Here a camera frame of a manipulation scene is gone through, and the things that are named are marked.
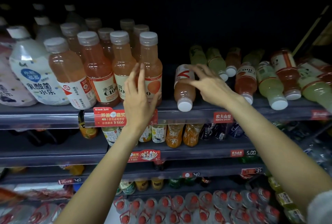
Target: upright bottle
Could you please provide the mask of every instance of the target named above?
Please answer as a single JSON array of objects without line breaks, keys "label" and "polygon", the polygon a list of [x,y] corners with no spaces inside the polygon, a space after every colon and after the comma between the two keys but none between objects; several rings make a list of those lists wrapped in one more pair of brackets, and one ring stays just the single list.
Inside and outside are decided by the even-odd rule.
[{"label": "upright bottle", "polygon": [[12,26],[8,32],[16,45],[9,58],[14,74],[37,101],[46,105],[66,105],[70,101],[48,65],[49,52],[33,40],[23,26]]},{"label": "upright bottle", "polygon": [[188,112],[193,108],[193,101],[196,98],[196,89],[194,86],[185,83],[178,83],[179,79],[195,79],[193,71],[187,68],[186,64],[177,67],[175,72],[174,98],[178,103],[178,109],[182,112]]},{"label": "upright bottle", "polygon": [[98,35],[100,38],[100,44],[103,47],[104,55],[108,58],[111,62],[113,62],[114,54],[113,54],[113,45],[110,41],[110,33],[114,32],[113,28],[99,28]]},{"label": "upright bottle", "polygon": [[316,58],[300,59],[298,68],[305,68],[315,77],[321,79],[332,87],[332,65]]},{"label": "upright bottle", "polygon": [[75,12],[75,5],[65,5],[66,11],[68,11],[66,23],[76,23],[80,26],[80,32],[87,31],[88,27],[85,24],[85,19]]},{"label": "upright bottle", "polygon": [[64,93],[74,108],[84,110],[96,104],[96,96],[87,78],[80,57],[69,50],[64,38],[44,41],[51,53],[48,63]]},{"label": "upright bottle", "polygon": [[133,19],[127,18],[127,19],[121,19],[120,20],[120,27],[123,31],[126,31],[129,34],[129,40],[130,40],[130,48],[131,50],[135,47],[135,39],[134,39],[134,25],[135,21]]},{"label": "upright bottle", "polygon": [[244,62],[236,73],[235,92],[243,96],[248,103],[252,104],[254,101],[253,93],[256,90],[256,70],[250,62]]},{"label": "upright bottle", "polygon": [[[161,92],[163,65],[158,59],[158,36],[154,32],[143,32],[139,35],[141,59],[145,66],[145,91],[149,102],[156,93]],[[157,106],[161,103],[161,94]]]},{"label": "upright bottle", "polygon": [[210,47],[206,52],[206,59],[208,67],[221,79],[227,81],[226,62],[222,58],[219,49]]},{"label": "upright bottle", "polygon": [[35,17],[35,21],[39,26],[36,41],[41,45],[44,46],[44,40],[54,37],[62,37],[60,30],[51,25],[48,17]]},{"label": "upright bottle", "polygon": [[0,45],[0,104],[15,107],[34,105],[37,100],[10,69],[8,59],[11,53],[10,48]]},{"label": "upright bottle", "polygon": [[301,75],[298,83],[303,96],[310,101],[319,103],[332,113],[332,89],[330,85],[313,76],[310,71],[304,68],[300,68],[298,71]]},{"label": "upright bottle", "polygon": [[89,31],[98,32],[99,28],[102,28],[102,20],[100,18],[87,18],[85,23],[89,28]]},{"label": "upright bottle", "polygon": [[69,49],[76,53],[82,63],[85,63],[85,59],[82,54],[82,46],[78,42],[77,34],[80,31],[80,26],[76,23],[64,23],[60,25],[62,34],[67,38]]},{"label": "upright bottle", "polygon": [[284,85],[268,61],[262,61],[258,65],[257,82],[259,92],[262,96],[268,98],[272,109],[282,110],[288,106],[288,102],[283,95]]},{"label": "upright bottle", "polygon": [[131,56],[129,45],[129,34],[125,31],[115,31],[110,34],[110,39],[113,43],[113,71],[115,80],[118,85],[120,99],[125,100],[125,81],[128,79],[132,69],[136,64],[136,60]]},{"label": "upright bottle", "polygon": [[245,57],[243,57],[242,62],[243,63],[250,62],[251,66],[253,66],[256,69],[258,67],[258,64],[261,61],[264,53],[265,53],[264,49],[253,50],[249,54],[247,54]]},{"label": "upright bottle", "polygon": [[205,57],[201,46],[195,45],[189,49],[190,63],[191,65],[203,64],[207,65],[208,61]]},{"label": "upright bottle", "polygon": [[97,100],[114,107],[120,102],[118,87],[114,80],[112,63],[104,56],[96,32],[80,32],[78,41],[83,46],[82,53],[86,60],[84,70],[88,76]]},{"label": "upright bottle", "polygon": [[232,47],[228,50],[226,56],[226,74],[228,77],[236,75],[236,71],[241,66],[241,49],[238,47]]},{"label": "upright bottle", "polygon": [[293,56],[288,50],[280,50],[271,55],[271,63],[276,74],[284,84],[284,96],[287,100],[297,100],[301,97],[301,90],[297,83],[300,74],[296,68]]},{"label": "upright bottle", "polygon": [[150,31],[149,27],[147,25],[134,25],[134,44],[135,47],[132,50],[132,56],[135,58],[137,62],[139,62],[139,59],[141,58],[141,43],[139,42],[139,35],[143,32]]}]

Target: plastic bottle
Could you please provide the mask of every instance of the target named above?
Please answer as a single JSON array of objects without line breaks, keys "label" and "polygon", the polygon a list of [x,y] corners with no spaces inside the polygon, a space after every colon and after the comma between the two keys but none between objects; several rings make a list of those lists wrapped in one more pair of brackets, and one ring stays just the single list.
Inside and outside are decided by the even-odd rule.
[{"label": "plastic bottle", "polygon": [[130,38],[130,48],[133,50],[135,47],[135,39],[133,37],[135,21],[133,19],[121,19],[120,27],[121,30],[126,31]]},{"label": "plastic bottle", "polygon": [[62,34],[67,38],[70,50],[76,53],[84,64],[85,58],[82,54],[82,46],[80,45],[77,38],[77,33],[80,30],[80,26],[76,23],[64,23],[60,25],[60,28]]},{"label": "plastic bottle", "polygon": [[212,201],[212,194],[209,193],[208,191],[203,191],[199,194],[198,200],[200,202],[200,206],[204,208],[210,208],[213,206],[213,201]]},{"label": "plastic bottle", "polygon": [[314,77],[311,72],[304,68],[299,69],[300,79],[298,83],[302,94],[310,101],[322,105],[328,112],[332,113],[332,89],[330,85]]},{"label": "plastic bottle", "polygon": [[193,101],[196,98],[196,88],[185,83],[178,83],[179,79],[195,79],[193,71],[187,68],[186,64],[177,67],[175,71],[174,98],[178,109],[188,112],[193,108]]},{"label": "plastic bottle", "polygon": [[193,222],[191,213],[187,209],[183,209],[178,215],[180,224],[191,224]]},{"label": "plastic bottle", "polygon": [[157,210],[151,218],[151,224],[166,224],[166,213]]},{"label": "plastic bottle", "polygon": [[82,18],[80,15],[78,15],[75,12],[75,5],[65,5],[66,11],[68,11],[67,17],[66,17],[66,23],[76,23],[80,26],[80,31],[87,31],[88,27],[85,24],[85,19]]},{"label": "plastic bottle", "polygon": [[16,45],[9,58],[14,74],[37,101],[46,105],[66,105],[70,101],[48,65],[49,52],[34,41],[23,26],[8,28]]},{"label": "plastic bottle", "polygon": [[208,64],[208,61],[203,52],[203,48],[201,46],[198,46],[198,45],[192,46],[189,49],[189,57],[190,57],[191,65],[196,65],[196,64],[207,65]]},{"label": "plastic bottle", "polygon": [[53,223],[59,216],[61,208],[52,203],[41,204],[29,218],[28,224],[49,224]]},{"label": "plastic bottle", "polygon": [[16,205],[9,212],[0,216],[0,223],[20,224],[28,223],[35,207],[29,205]]},{"label": "plastic bottle", "polygon": [[185,196],[185,204],[186,204],[186,208],[190,211],[190,212],[195,212],[196,209],[198,209],[200,207],[200,203],[198,201],[198,196],[196,193],[187,193],[187,195]]},{"label": "plastic bottle", "polygon": [[227,194],[222,190],[217,190],[213,193],[212,201],[215,208],[227,208]]},{"label": "plastic bottle", "polygon": [[102,104],[114,107],[120,102],[118,87],[114,80],[112,64],[104,56],[97,33],[80,32],[77,37],[83,46],[82,53],[86,59],[85,73],[90,80],[97,100]]},{"label": "plastic bottle", "polygon": [[118,91],[121,101],[126,98],[125,81],[128,79],[136,60],[131,56],[129,45],[129,35],[125,31],[115,31],[110,33],[110,40],[113,43],[113,71],[118,85]]},{"label": "plastic bottle", "polygon": [[47,39],[62,37],[60,30],[51,25],[48,17],[35,17],[35,21],[39,26],[36,41],[42,45],[44,45],[43,43]]},{"label": "plastic bottle", "polygon": [[244,62],[236,73],[235,91],[243,96],[251,105],[254,101],[253,93],[255,93],[256,90],[256,70],[250,62]]},{"label": "plastic bottle", "polygon": [[230,190],[227,192],[227,202],[229,208],[236,209],[242,205],[242,196],[238,192]]},{"label": "plastic bottle", "polygon": [[105,27],[105,28],[98,29],[100,44],[103,47],[104,55],[106,58],[108,58],[113,63],[114,54],[113,54],[113,45],[112,45],[112,42],[110,41],[111,32],[114,32],[113,28]]},{"label": "plastic bottle", "polygon": [[152,125],[152,141],[155,143],[165,142],[167,125],[166,124],[155,124]]},{"label": "plastic bottle", "polygon": [[147,25],[134,25],[134,44],[135,47],[132,50],[132,56],[135,58],[137,62],[139,62],[141,58],[141,43],[139,42],[139,35],[143,32],[149,32],[149,26]]},{"label": "plastic bottle", "polygon": [[145,203],[145,211],[149,215],[154,215],[157,211],[158,201],[155,198],[148,198]]},{"label": "plastic bottle", "polygon": [[80,110],[93,107],[96,96],[79,56],[69,50],[67,41],[61,37],[47,39],[44,45],[51,53],[49,66],[73,107]]},{"label": "plastic bottle", "polygon": [[226,74],[226,62],[222,58],[219,49],[210,47],[206,52],[206,59],[208,67],[221,79],[227,81],[228,75]]},{"label": "plastic bottle", "polygon": [[89,31],[98,32],[99,28],[102,28],[102,20],[100,18],[87,18],[85,23]]},{"label": "plastic bottle", "polygon": [[268,98],[272,109],[282,110],[288,106],[288,101],[283,95],[284,85],[268,61],[260,62],[257,69],[257,82],[259,92]]},{"label": "plastic bottle", "polygon": [[271,63],[276,74],[284,84],[284,96],[287,100],[296,100],[301,97],[301,90],[297,83],[300,74],[289,50],[280,50],[271,55]]},{"label": "plastic bottle", "polygon": [[230,219],[236,224],[248,224],[250,216],[246,213],[244,208],[239,207],[230,212]]},{"label": "plastic bottle", "polygon": [[172,198],[172,210],[180,213],[185,207],[185,199],[181,195],[176,195]]},{"label": "plastic bottle", "polygon": [[247,54],[245,57],[243,57],[242,62],[243,63],[250,62],[251,66],[253,66],[254,68],[257,68],[264,53],[265,53],[264,49],[253,50],[249,54]]},{"label": "plastic bottle", "polygon": [[163,213],[168,213],[171,211],[172,198],[170,196],[161,197],[158,202],[158,210]]},{"label": "plastic bottle", "polygon": [[0,45],[0,104],[15,107],[34,105],[37,100],[10,69],[8,59],[11,53],[11,49]]},{"label": "plastic bottle", "polygon": [[203,124],[187,124],[183,134],[183,142],[190,147],[197,145],[202,127]]},{"label": "plastic bottle", "polygon": [[332,65],[316,58],[306,58],[300,60],[297,68],[309,70],[314,77],[332,86]]},{"label": "plastic bottle", "polygon": [[182,131],[184,124],[169,124],[167,127],[166,144],[169,147],[177,148],[182,142]]},{"label": "plastic bottle", "polygon": [[130,209],[130,201],[125,199],[123,196],[115,200],[113,204],[118,214],[123,214]]},{"label": "plastic bottle", "polygon": [[156,93],[161,92],[163,65],[158,59],[158,36],[154,32],[143,32],[139,35],[141,59],[145,66],[145,91],[149,102]]},{"label": "plastic bottle", "polygon": [[242,196],[242,205],[246,208],[258,206],[258,196],[248,190],[242,190],[240,192]]},{"label": "plastic bottle", "polygon": [[114,145],[121,133],[119,127],[102,127],[102,131],[110,146]]},{"label": "plastic bottle", "polygon": [[241,49],[232,47],[228,50],[226,59],[226,74],[228,77],[236,75],[237,70],[241,66]]}]

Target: white bottle cap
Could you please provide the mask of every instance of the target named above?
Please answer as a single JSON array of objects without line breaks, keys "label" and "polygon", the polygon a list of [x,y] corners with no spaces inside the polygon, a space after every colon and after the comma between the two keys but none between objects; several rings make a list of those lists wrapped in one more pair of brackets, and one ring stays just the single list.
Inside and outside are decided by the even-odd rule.
[{"label": "white bottle cap", "polygon": [[66,11],[75,11],[75,5],[73,4],[65,4],[64,8],[66,8]]},{"label": "white bottle cap", "polygon": [[114,45],[125,45],[129,43],[129,34],[126,31],[115,31],[110,33],[110,41]]},{"label": "white bottle cap", "polygon": [[24,39],[30,37],[30,33],[24,26],[10,26],[7,28],[7,31],[13,39]]},{"label": "white bottle cap", "polygon": [[254,98],[250,94],[244,93],[244,94],[241,94],[241,96],[243,96],[250,105],[254,101]]},{"label": "white bottle cap", "polygon": [[271,99],[268,99],[268,101],[269,105],[274,110],[283,110],[288,106],[288,101],[284,96],[276,96]]},{"label": "white bottle cap", "polygon": [[158,35],[154,32],[143,32],[139,35],[139,42],[143,46],[151,47],[158,44]]},{"label": "white bottle cap", "polygon": [[150,31],[148,25],[135,25],[135,26],[134,26],[134,34],[135,34],[137,37],[139,37],[140,33],[148,32],[148,31]]},{"label": "white bottle cap", "polygon": [[220,78],[223,80],[223,81],[227,81],[228,80],[228,75],[226,74],[225,71],[220,71],[218,73],[218,75],[220,76]]},{"label": "white bottle cap", "polygon": [[40,26],[49,25],[49,19],[46,16],[35,17],[35,21],[36,21],[37,25],[40,25]]},{"label": "white bottle cap", "polygon": [[193,108],[193,101],[189,98],[182,97],[178,100],[178,109],[182,112],[188,112]]},{"label": "white bottle cap", "polygon": [[92,31],[80,32],[77,34],[77,38],[82,46],[89,47],[99,43],[98,34]]},{"label": "white bottle cap", "polygon": [[42,11],[45,9],[45,6],[43,4],[32,4],[34,9],[37,11]]},{"label": "white bottle cap", "polygon": [[102,40],[110,40],[111,32],[114,32],[113,28],[104,27],[98,29],[98,35]]},{"label": "white bottle cap", "polygon": [[69,45],[66,39],[62,37],[50,38],[44,40],[46,50],[51,54],[66,52],[69,50]]},{"label": "white bottle cap", "polygon": [[64,36],[76,36],[80,30],[80,26],[76,23],[63,23],[60,28]]},{"label": "white bottle cap", "polygon": [[228,66],[226,67],[226,74],[228,75],[228,77],[233,77],[236,75],[236,67],[234,66]]},{"label": "white bottle cap", "polygon": [[287,100],[293,101],[301,98],[301,91],[300,90],[288,90],[287,92],[284,92],[284,96]]},{"label": "white bottle cap", "polygon": [[120,27],[122,30],[134,29],[135,21],[131,18],[125,18],[120,20]]},{"label": "white bottle cap", "polygon": [[7,25],[8,23],[7,23],[7,21],[5,20],[5,18],[4,17],[2,17],[2,16],[0,16],[0,26],[5,26],[5,25]]},{"label": "white bottle cap", "polygon": [[102,20],[100,18],[87,18],[85,23],[89,29],[99,29],[102,27]]}]

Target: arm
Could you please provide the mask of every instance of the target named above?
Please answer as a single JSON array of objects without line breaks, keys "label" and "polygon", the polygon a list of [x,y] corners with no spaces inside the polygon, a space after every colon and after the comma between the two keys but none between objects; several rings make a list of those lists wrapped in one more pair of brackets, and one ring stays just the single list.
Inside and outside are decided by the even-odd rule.
[{"label": "arm", "polygon": [[135,75],[138,66],[136,64],[124,85],[126,99],[123,106],[127,117],[126,126],[54,224],[105,222],[131,151],[148,125],[159,97],[159,94],[156,94],[152,103],[148,103],[143,65],[140,68],[137,90]]},{"label": "arm", "polygon": [[180,82],[195,86],[205,101],[224,107],[233,115],[265,165],[303,213],[316,195],[332,190],[330,176],[297,144],[233,92],[207,66],[199,66],[204,71],[197,66],[189,68],[200,80],[181,79]]}]

